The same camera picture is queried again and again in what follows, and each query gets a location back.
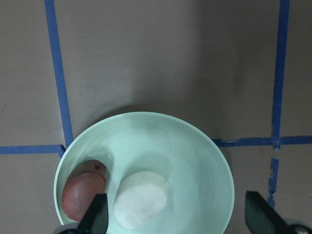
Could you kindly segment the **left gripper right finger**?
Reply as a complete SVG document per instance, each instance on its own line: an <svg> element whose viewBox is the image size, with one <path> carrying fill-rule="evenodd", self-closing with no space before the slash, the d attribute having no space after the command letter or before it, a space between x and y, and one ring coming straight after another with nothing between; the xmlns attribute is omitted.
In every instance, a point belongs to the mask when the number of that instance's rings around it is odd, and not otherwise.
<svg viewBox="0 0 312 234"><path fill-rule="evenodd" d="M245 195L245 222L252 234L283 234L285 221L256 191Z"/></svg>

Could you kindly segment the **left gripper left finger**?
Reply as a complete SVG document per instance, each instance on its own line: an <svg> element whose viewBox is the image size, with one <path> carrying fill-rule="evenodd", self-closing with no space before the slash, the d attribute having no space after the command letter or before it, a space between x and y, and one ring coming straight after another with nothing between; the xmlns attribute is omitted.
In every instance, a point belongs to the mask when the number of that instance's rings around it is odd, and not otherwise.
<svg viewBox="0 0 312 234"><path fill-rule="evenodd" d="M106 234L108 230L107 194L96 194L78 225L80 234Z"/></svg>

